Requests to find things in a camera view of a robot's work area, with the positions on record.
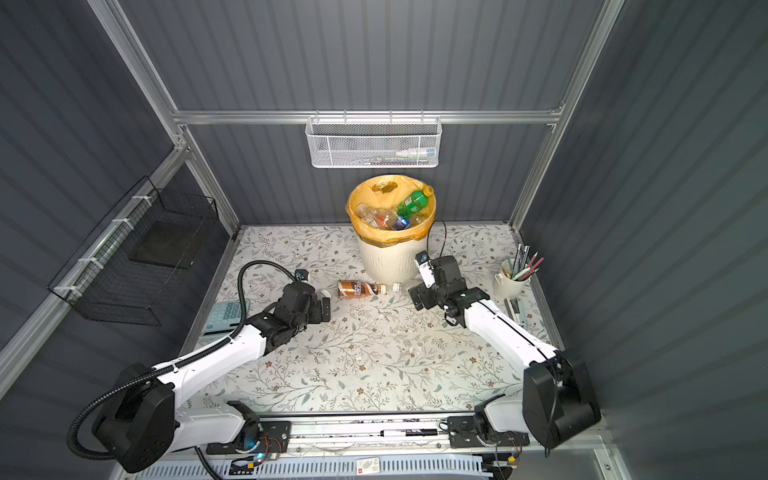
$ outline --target table surface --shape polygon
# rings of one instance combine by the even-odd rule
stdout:
[[[443,236],[436,223],[431,257],[438,256]],[[492,277],[515,248],[506,225],[450,224],[444,254],[454,255],[467,284],[480,286],[503,310]],[[416,312],[407,292],[339,300],[338,280],[370,281],[359,257],[351,226],[246,228],[216,301],[236,300],[240,268],[267,259],[289,270],[308,269],[310,284],[333,294],[331,322],[310,325],[288,344],[230,371],[186,407],[240,400],[255,412],[467,410],[500,393],[520,394],[521,372],[480,336],[445,323],[437,308]],[[277,300],[286,282],[270,266],[251,267],[244,279],[252,315]],[[520,299],[525,328],[548,341],[530,286]]]

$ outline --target white cup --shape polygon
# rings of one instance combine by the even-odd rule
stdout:
[[[502,271],[493,277],[493,291],[501,298],[517,298],[522,295],[525,286],[531,282],[531,277],[518,282],[510,280],[505,273],[511,272],[508,263],[502,263]]]

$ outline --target card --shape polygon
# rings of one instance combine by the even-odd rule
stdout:
[[[379,473],[379,457],[361,458],[357,461],[357,475]]]

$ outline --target wire mesh basket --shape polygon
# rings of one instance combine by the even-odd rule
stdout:
[[[155,189],[112,221],[103,246],[77,260],[74,284],[58,285],[57,275],[48,289],[85,319],[159,326],[218,221],[215,200]]]
[[[306,122],[312,165],[318,168],[437,167],[442,124]]]

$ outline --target white trash can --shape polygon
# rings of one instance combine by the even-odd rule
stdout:
[[[366,273],[373,281],[392,285],[402,283],[419,275],[416,266],[416,254],[427,249],[427,238],[401,242],[391,247],[381,248],[357,237],[360,245],[360,257]]]
[[[427,218],[413,228],[380,230],[362,221],[355,213],[360,204],[383,209],[396,206],[412,192],[421,190],[428,198],[420,213]],[[349,195],[346,212],[357,233],[360,258],[366,273],[377,283],[405,282],[419,274],[415,257],[426,250],[427,235],[435,222],[437,202],[429,185],[405,175],[382,175],[362,182]]]

